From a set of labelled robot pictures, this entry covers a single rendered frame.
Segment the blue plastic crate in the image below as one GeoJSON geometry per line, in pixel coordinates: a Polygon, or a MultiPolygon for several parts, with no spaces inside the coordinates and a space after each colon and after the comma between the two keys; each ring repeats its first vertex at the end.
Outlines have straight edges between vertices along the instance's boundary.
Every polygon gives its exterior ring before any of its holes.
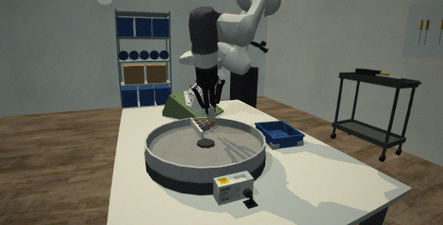
{"type": "Polygon", "coordinates": [[[255,125],[256,129],[262,132],[266,143],[272,150],[304,145],[305,134],[284,121],[255,122],[255,125]]]}

